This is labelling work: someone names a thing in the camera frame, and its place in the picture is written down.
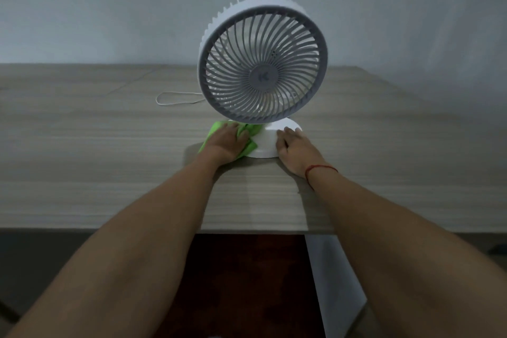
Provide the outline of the white desk fan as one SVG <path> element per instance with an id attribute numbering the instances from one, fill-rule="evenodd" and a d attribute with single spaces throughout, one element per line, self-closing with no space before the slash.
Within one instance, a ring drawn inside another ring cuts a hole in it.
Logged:
<path id="1" fill-rule="evenodd" d="M 247 154 L 275 158 L 276 131 L 315 96 L 326 74 L 325 37 L 293 0 L 236 0 L 218 12 L 199 46 L 198 83 L 208 104 L 238 123 L 257 126 Z"/>

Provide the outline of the person's left hand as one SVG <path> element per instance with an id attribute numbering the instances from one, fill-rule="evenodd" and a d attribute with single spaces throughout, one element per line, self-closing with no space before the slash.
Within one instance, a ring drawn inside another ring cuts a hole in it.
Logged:
<path id="1" fill-rule="evenodd" d="M 231 163 L 237 159 L 247 143 L 226 143 L 226 123 L 223 123 L 206 141 L 199 152 L 199 161 L 213 165 L 216 168 Z"/>

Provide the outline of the person's right hand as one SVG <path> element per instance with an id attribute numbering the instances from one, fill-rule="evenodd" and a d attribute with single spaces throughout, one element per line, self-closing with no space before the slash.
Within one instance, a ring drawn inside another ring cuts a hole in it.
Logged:
<path id="1" fill-rule="evenodd" d="M 306 178 L 306 173 L 309 168 L 330 165 L 303 131 L 300 145 L 290 147 L 287 152 L 277 153 L 283 165 L 291 173 L 301 178 Z"/>

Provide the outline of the person's left forearm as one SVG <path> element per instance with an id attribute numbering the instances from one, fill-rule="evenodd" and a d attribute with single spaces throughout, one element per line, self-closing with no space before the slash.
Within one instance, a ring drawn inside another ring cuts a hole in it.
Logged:
<path id="1" fill-rule="evenodd" d="M 73 254 L 6 338 L 151 338 L 170 308 L 220 166 L 219 146 L 144 194 Z"/>

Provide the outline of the white table leg panel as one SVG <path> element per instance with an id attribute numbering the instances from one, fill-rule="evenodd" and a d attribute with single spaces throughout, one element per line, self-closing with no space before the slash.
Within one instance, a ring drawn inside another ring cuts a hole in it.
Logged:
<path id="1" fill-rule="evenodd" d="M 336 236 L 307 234 L 305 241 L 326 338 L 345 338 L 367 298 Z"/>

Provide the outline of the person's right forearm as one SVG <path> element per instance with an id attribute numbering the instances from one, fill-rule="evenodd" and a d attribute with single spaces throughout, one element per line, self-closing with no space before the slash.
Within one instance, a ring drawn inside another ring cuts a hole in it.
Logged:
<path id="1" fill-rule="evenodd" d="M 507 338 L 507 272 L 474 246 L 343 177 L 306 180 L 387 332 L 399 338 Z"/>

